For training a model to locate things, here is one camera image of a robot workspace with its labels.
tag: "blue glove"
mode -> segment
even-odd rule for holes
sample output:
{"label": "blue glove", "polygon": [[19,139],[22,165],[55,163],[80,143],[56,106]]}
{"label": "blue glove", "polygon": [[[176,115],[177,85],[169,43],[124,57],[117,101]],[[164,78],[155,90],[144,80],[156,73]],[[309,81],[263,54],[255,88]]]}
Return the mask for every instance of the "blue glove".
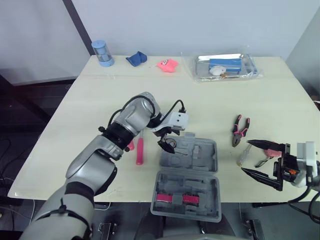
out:
{"label": "blue glove", "polygon": [[136,54],[132,55],[131,57],[126,57],[125,59],[127,59],[132,66],[136,67],[139,66],[141,63],[147,61],[147,55],[138,51]]}

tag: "blue box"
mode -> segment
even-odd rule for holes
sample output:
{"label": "blue box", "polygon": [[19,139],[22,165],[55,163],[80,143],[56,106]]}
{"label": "blue box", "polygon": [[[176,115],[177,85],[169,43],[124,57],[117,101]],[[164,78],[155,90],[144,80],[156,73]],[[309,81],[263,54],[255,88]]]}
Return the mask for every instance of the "blue box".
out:
{"label": "blue box", "polygon": [[221,59],[211,58],[209,60],[209,69],[214,66],[223,66],[227,72],[240,72],[241,71],[241,58],[234,59]]}

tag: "blue plastic container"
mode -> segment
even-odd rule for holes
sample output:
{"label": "blue plastic container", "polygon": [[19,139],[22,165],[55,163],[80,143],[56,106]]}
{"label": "blue plastic container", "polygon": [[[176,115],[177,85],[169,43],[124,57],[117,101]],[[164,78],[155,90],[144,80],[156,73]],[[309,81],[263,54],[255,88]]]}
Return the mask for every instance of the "blue plastic container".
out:
{"label": "blue plastic container", "polygon": [[103,40],[96,40],[91,43],[95,55],[97,56],[99,63],[103,67],[110,67],[115,63],[115,60],[111,56],[106,42]]}

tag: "screwdriver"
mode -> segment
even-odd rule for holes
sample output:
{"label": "screwdriver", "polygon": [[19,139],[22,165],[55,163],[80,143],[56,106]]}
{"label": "screwdriver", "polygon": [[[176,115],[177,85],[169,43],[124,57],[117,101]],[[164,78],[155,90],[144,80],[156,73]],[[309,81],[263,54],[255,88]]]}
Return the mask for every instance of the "screwdriver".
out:
{"label": "screwdriver", "polygon": [[237,164],[239,167],[241,167],[241,166],[244,164],[245,160],[246,160],[247,157],[248,157],[248,154],[249,154],[249,151],[250,151],[251,147],[252,147],[252,145],[249,144],[249,145],[246,147],[246,149],[243,151],[243,153],[241,154],[240,158],[236,161],[236,164]]}
{"label": "screwdriver", "polygon": [[144,131],[142,130],[139,135],[138,143],[136,146],[136,165],[144,163]]}

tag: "orange component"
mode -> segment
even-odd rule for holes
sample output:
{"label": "orange component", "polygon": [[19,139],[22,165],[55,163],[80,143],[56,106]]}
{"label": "orange component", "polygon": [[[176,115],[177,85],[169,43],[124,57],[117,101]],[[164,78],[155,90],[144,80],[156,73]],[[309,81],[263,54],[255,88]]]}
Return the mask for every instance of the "orange component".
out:
{"label": "orange component", "polygon": [[296,171],[296,170],[293,170],[293,169],[290,169],[290,170],[289,170],[289,173],[292,174],[292,175],[295,175],[295,174],[297,174],[297,171]]}

